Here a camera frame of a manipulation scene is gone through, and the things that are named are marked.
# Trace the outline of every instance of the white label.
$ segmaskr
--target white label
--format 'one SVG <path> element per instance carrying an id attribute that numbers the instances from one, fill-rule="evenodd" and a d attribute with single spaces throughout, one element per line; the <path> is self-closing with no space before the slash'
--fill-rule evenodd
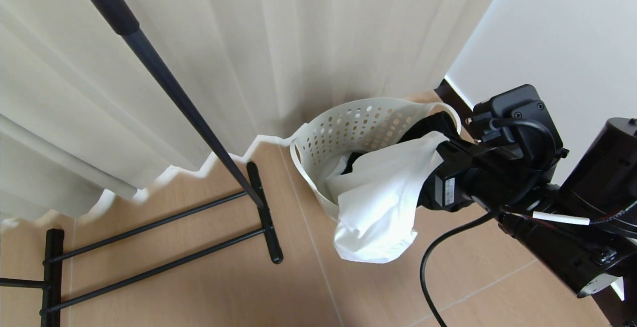
<path id="1" fill-rule="evenodd" d="M 444 182 L 444 205 L 453 204 L 455 200 L 455 178 L 450 178 Z"/>

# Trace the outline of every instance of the white heat shrink tube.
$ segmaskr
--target white heat shrink tube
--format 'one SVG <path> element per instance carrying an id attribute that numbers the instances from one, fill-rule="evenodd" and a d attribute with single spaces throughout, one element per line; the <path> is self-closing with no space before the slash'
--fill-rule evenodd
<path id="1" fill-rule="evenodd" d="M 589 218 L 579 218 L 577 216 L 559 214 L 547 214 L 544 212 L 533 212 L 532 217 L 539 220 L 573 223 L 574 225 L 589 225 L 591 223 L 591 219 Z"/>

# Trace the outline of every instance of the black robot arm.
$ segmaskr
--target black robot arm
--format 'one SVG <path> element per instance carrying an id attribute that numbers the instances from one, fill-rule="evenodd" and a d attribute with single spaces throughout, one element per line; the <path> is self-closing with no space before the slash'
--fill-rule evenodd
<path id="1" fill-rule="evenodd" d="M 619 277 L 634 284 L 637 120 L 609 119 L 562 187 L 550 180 L 568 151 L 533 86 L 479 103 L 466 127 L 475 143 L 444 132 L 443 163 L 423 185 L 421 205 L 455 212 L 477 202 L 577 297 Z M 634 327 L 632 293 L 626 286 L 626 316 L 615 326 Z"/>

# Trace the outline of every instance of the perforated basket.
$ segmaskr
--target perforated basket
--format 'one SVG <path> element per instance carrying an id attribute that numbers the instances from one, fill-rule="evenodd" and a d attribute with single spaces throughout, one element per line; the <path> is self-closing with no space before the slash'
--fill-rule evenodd
<path id="1" fill-rule="evenodd" d="M 444 103 L 367 98 L 344 103 L 303 124 L 293 135 L 294 166 L 310 185 L 325 213 L 336 220 L 338 205 L 325 184 L 347 152 L 371 152 L 392 145 L 435 108 L 448 111 L 460 133 L 460 117 Z"/>

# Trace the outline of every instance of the black metal rack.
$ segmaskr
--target black metal rack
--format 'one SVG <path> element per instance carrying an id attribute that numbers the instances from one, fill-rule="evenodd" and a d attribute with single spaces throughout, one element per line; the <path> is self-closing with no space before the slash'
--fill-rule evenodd
<path id="1" fill-rule="evenodd" d="M 41 327 L 59 327 L 61 309 L 98 297 L 104 293 L 123 288 L 124 286 L 134 284 L 135 282 L 143 279 L 148 279 L 148 277 L 152 277 L 158 273 L 170 270 L 171 268 L 175 268 L 193 261 L 194 259 L 209 255 L 221 250 L 222 248 L 232 246 L 235 243 L 239 243 L 245 239 L 249 239 L 260 234 L 264 234 L 266 238 L 266 245 L 268 246 L 272 262 L 278 264 L 283 261 L 283 253 L 278 243 L 277 234 L 272 223 L 268 202 L 266 202 L 266 196 L 263 192 L 263 186 L 261 184 L 261 178 L 259 178 L 259 170 L 257 169 L 256 164 L 253 162 L 249 162 L 247 164 L 248 177 L 250 178 L 250 182 L 248 182 L 219 139 L 217 139 L 212 129 L 210 129 L 210 126 L 206 123 L 203 116 L 201 116 L 200 112 L 193 104 L 193 101 L 188 98 L 184 89 L 182 89 L 166 64 L 164 64 L 159 53 L 157 53 L 155 48 L 153 48 L 153 45 L 150 41 L 148 41 L 148 38 L 146 38 L 145 34 L 139 28 L 139 21 L 137 21 L 124 0 L 91 0 L 91 2 L 106 19 L 111 28 L 113 28 L 114 32 L 125 40 L 131 50 L 135 53 L 135 55 L 137 55 L 137 58 L 144 64 L 146 69 L 148 69 L 148 72 L 153 76 L 153 78 L 155 78 L 157 83 L 161 85 L 173 103 L 175 103 L 182 114 L 184 114 L 191 125 L 201 135 L 201 138 L 203 138 L 210 146 L 221 163 L 230 171 L 237 182 L 239 182 L 243 191 L 66 253 L 63 251 L 64 231 L 59 229 L 48 230 L 46 232 L 45 257 L 43 261 L 44 279 L 42 281 L 35 281 L 0 278 L 0 286 L 39 288 L 43 290 L 42 309 L 40 311 Z M 228 239 L 227 241 L 218 243 L 209 248 L 205 248 L 200 252 L 195 252 L 189 256 L 182 257 L 181 259 L 177 259 L 171 263 L 164 264 L 120 282 L 105 286 L 104 288 L 96 289 L 95 291 L 62 302 L 62 261 L 65 259 L 79 254 L 84 254 L 85 252 L 114 243 L 121 239 L 135 236 L 136 234 L 164 225 L 165 223 L 190 216 L 196 212 L 204 211 L 245 195 L 250 196 L 253 202 L 257 205 L 259 218 L 261 219 L 260 228 L 232 239 Z"/>

